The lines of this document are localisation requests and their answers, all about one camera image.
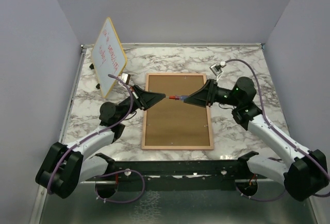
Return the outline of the blue red screwdriver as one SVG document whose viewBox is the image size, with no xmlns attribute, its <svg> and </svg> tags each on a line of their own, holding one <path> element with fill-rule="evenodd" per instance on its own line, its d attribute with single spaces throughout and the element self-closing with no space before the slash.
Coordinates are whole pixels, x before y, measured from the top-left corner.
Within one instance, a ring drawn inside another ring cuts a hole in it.
<svg viewBox="0 0 330 224">
<path fill-rule="evenodd" d="M 167 99 L 171 99 L 171 100 L 180 100 L 180 101 L 184 101 L 188 96 L 186 95 L 181 95 L 181 96 L 178 96 L 178 95 L 171 95 L 171 96 L 166 96 L 165 98 Z"/>
</svg>

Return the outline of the pink picture frame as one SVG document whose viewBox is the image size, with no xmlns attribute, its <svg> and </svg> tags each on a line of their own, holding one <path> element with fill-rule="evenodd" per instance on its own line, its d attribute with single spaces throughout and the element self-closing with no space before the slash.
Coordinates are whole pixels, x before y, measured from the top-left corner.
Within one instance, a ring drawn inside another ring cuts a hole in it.
<svg viewBox="0 0 330 224">
<path fill-rule="evenodd" d="M 169 96 L 190 95 L 206 82 L 202 73 L 148 73 L 145 89 Z M 210 108 L 165 98 L 144 113 L 142 149 L 212 150 Z"/>
</svg>

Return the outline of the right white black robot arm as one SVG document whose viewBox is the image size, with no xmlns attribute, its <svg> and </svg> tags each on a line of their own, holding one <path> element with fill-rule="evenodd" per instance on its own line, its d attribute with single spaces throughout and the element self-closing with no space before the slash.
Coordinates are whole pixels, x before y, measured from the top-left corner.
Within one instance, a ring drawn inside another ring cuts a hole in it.
<svg viewBox="0 0 330 224">
<path fill-rule="evenodd" d="M 184 103 L 199 107 L 210 107 L 213 103 L 233 106 L 235 122 L 261 139 L 281 159 L 278 162 L 251 152 L 237 165 L 240 177 L 265 176 L 283 185 L 297 201 L 326 188 L 329 174 L 325 154 L 320 150 L 311 151 L 277 129 L 253 102 L 255 95 L 254 83 L 248 77 L 240 77 L 231 90 L 219 87 L 214 79 L 208 79 L 201 89 L 185 97 Z"/>
</svg>

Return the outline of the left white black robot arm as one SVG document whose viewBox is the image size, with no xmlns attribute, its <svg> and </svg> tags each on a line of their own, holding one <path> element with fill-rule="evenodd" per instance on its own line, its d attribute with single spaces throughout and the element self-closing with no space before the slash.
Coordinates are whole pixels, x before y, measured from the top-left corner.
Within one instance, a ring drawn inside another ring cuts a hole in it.
<svg viewBox="0 0 330 224">
<path fill-rule="evenodd" d="M 49 148 L 35 177 L 38 185 L 46 188 L 49 194 L 65 199 L 79 182 L 97 175 L 103 180 L 113 176 L 114 167 L 108 164 L 108 158 L 95 153 L 121 137 L 125 129 L 122 121 L 128 115 L 138 109 L 145 111 L 166 97 L 164 93 L 147 92 L 137 85 L 128 90 L 129 97 L 119 104 L 105 102 L 101 105 L 101 122 L 94 131 L 75 142 L 56 142 Z"/>
</svg>

